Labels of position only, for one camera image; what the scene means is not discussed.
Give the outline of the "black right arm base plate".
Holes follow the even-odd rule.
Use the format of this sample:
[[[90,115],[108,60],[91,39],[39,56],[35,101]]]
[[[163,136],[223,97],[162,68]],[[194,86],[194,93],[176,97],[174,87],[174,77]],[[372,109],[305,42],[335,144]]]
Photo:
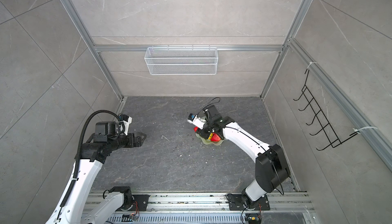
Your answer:
[[[246,195],[228,193],[226,200],[229,202],[229,209],[231,211],[242,211],[245,209],[267,211],[271,209],[266,195],[253,202]]]

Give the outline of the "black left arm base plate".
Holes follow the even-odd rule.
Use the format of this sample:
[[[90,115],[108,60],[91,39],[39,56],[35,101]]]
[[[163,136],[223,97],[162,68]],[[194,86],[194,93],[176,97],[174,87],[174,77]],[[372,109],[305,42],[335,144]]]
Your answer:
[[[123,205],[118,209],[119,211],[146,211],[149,203],[150,195],[148,194],[137,194],[125,196]]]

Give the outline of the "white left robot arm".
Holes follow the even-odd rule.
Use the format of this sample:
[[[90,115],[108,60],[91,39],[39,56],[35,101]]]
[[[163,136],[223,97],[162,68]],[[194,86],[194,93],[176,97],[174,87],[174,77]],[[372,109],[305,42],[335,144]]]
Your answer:
[[[78,147],[73,173],[48,224],[104,224],[117,210],[138,210],[129,186],[114,186],[87,216],[83,210],[92,185],[107,157],[121,148],[141,147],[146,134],[129,133],[129,122],[96,123],[95,132]]]

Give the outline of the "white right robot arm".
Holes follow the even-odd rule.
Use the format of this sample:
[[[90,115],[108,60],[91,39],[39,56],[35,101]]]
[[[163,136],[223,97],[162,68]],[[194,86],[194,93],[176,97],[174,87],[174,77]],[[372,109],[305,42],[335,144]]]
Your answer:
[[[208,106],[203,113],[206,120],[203,133],[209,132],[221,140],[233,142],[255,163],[254,180],[242,191],[246,206],[251,207],[267,193],[282,188],[281,184],[291,177],[291,171],[281,146],[257,139],[232,118],[222,117],[215,105]]]

